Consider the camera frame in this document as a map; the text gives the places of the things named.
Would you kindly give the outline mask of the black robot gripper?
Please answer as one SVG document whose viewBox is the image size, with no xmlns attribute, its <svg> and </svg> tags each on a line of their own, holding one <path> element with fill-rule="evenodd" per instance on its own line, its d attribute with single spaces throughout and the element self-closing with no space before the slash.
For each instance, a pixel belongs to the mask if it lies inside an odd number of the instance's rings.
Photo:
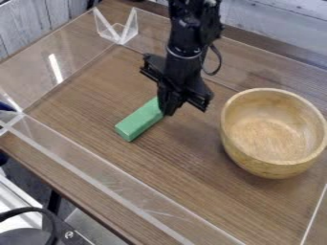
<svg viewBox="0 0 327 245">
<path fill-rule="evenodd" d="M 145 54 L 141 73 L 158 83 L 158 98 L 162 112 L 173 116 L 189 102 L 202 112 L 207 110 L 214 92 L 202 78 L 202 63 L 207 50 L 195 57 Z"/>
</svg>

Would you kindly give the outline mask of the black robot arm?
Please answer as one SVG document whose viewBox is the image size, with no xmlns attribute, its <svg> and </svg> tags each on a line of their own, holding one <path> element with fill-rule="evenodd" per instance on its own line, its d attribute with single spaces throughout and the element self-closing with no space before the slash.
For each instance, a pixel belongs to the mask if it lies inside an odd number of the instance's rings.
<svg viewBox="0 0 327 245">
<path fill-rule="evenodd" d="M 169 0 L 171 23 L 166 56 L 145 54 L 141 73 L 158 83 L 159 108 L 173 116 L 187 102 L 207 110 L 214 92 L 202 73 L 214 76 L 223 56 L 214 42 L 222 37 L 223 0 Z"/>
</svg>

